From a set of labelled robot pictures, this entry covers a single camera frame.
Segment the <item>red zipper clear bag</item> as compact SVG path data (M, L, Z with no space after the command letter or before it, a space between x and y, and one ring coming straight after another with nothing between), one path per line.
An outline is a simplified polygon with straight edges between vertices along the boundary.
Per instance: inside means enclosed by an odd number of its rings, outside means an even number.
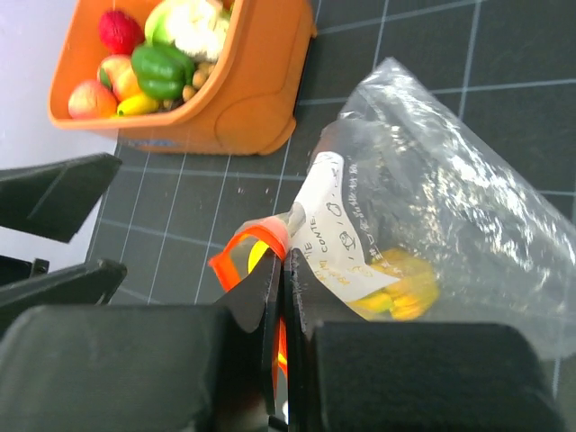
M502 323L543 359L574 355L575 228L394 58L323 130L290 210L245 222L210 265L230 290L265 252L344 232L432 265L439 297L416 320Z

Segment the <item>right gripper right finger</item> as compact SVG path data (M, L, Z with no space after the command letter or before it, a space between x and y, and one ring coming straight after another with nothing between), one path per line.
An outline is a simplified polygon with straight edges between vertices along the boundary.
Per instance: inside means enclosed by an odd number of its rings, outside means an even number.
M563 431L534 349L495 323L367 321L284 264L291 431Z

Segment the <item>green bell pepper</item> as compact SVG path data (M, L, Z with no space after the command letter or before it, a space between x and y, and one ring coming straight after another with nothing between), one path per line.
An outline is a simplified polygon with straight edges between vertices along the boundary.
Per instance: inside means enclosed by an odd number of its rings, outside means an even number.
M131 66L140 90L156 100L176 100L192 84L193 60L173 45L139 45L131 55Z

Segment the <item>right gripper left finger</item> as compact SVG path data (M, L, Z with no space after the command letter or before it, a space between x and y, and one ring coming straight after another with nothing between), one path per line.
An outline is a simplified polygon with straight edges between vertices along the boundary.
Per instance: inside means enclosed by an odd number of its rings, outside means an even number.
M46 305L1 332L4 431L278 431L282 264L211 305Z

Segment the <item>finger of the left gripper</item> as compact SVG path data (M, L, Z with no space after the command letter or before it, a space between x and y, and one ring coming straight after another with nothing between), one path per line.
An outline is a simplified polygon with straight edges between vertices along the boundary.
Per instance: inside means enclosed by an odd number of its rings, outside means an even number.
M68 243L118 173L108 153L1 172L1 225Z
M102 305L110 302L127 267L107 259L74 265L1 285L1 332L30 308L46 305Z

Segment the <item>red apple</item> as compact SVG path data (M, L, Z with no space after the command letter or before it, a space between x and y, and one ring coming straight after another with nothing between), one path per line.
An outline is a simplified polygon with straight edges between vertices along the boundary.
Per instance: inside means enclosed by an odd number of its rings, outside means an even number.
M98 33L112 54L130 55L145 40L140 25L122 10L106 11L100 18Z

